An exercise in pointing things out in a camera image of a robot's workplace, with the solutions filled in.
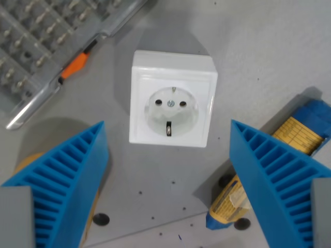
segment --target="orange tab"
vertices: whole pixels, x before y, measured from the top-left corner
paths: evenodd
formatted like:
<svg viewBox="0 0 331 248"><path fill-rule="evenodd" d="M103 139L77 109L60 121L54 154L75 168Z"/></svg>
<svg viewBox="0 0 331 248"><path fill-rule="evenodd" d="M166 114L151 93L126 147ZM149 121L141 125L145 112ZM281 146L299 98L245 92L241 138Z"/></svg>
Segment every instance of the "orange tab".
<svg viewBox="0 0 331 248"><path fill-rule="evenodd" d="M61 74L61 77L63 79L68 78L69 76L71 76L72 74L78 72L80 69L82 69L86 62L87 59L89 57L89 53L85 54L85 53L81 53L80 55L78 55L71 63L69 66L67 66L64 71Z"/></svg>

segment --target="metal surface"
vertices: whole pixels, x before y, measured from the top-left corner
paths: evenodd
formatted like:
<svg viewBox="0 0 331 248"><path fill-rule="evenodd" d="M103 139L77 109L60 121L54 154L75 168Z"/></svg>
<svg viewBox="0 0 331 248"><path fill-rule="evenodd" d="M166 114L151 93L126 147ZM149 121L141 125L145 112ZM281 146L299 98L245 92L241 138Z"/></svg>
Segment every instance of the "metal surface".
<svg viewBox="0 0 331 248"><path fill-rule="evenodd" d="M214 184L229 167L231 118L270 132L301 97L331 103L330 9L327 0L147 5L113 39L97 45L85 69L22 129L0 130L0 180L27 154L50 149L65 128L72 136L105 120L112 167L96 211L110 222L92 225L87 246L206 212ZM219 78L206 148L129 143L130 72L137 49L214 59Z"/></svg>

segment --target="blue 3d-printed part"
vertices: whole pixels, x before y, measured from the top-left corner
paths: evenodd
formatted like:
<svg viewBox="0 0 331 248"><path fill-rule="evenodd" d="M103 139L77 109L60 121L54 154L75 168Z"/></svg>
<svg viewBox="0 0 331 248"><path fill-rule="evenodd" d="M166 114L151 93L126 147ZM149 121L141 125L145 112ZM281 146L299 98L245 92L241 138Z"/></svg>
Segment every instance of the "blue 3d-printed part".
<svg viewBox="0 0 331 248"><path fill-rule="evenodd" d="M331 177L331 170L235 120L230 159L270 248L312 248L310 186L313 178Z"/></svg>
<svg viewBox="0 0 331 248"><path fill-rule="evenodd" d="M36 247L77 248L109 153L104 123L60 144L2 186L30 186Z"/></svg>

